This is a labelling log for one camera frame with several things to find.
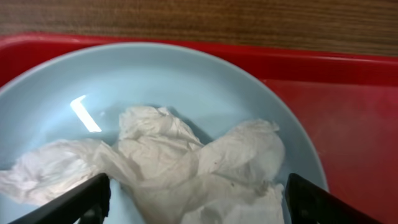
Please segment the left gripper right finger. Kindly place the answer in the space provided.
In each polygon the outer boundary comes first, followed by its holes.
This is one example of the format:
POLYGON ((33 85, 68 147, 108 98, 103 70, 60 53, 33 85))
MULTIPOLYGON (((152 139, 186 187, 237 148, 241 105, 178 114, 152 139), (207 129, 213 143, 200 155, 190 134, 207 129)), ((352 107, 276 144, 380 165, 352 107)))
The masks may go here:
POLYGON ((380 224, 295 173, 289 174, 285 201, 292 224, 380 224))

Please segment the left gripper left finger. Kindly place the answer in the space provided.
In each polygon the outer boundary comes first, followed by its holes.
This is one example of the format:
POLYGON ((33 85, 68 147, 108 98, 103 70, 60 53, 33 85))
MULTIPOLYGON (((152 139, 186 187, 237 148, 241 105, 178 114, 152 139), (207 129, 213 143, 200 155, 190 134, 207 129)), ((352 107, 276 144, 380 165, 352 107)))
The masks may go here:
POLYGON ((11 224, 103 224, 110 198, 109 177, 98 174, 11 224))

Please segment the white tissue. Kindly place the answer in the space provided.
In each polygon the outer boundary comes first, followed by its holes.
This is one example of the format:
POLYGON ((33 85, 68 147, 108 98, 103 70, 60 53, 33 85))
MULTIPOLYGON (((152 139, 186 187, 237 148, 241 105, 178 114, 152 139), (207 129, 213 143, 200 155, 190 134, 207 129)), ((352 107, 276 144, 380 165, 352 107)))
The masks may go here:
POLYGON ((147 223, 283 223, 285 157, 279 127, 242 122, 202 144, 166 108, 134 106, 119 117, 114 146, 58 140, 23 154, 1 172, 1 192, 44 205, 97 174, 118 181, 147 223))

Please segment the large light blue plate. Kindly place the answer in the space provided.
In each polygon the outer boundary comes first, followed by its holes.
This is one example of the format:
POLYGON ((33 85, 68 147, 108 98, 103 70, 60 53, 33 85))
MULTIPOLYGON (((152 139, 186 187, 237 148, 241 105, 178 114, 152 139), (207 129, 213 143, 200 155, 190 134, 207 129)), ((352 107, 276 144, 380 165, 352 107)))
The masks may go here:
POLYGON ((290 173, 327 183, 298 119, 258 79, 165 44, 111 44, 1 88, 1 222, 110 178, 106 223, 287 223, 290 173))

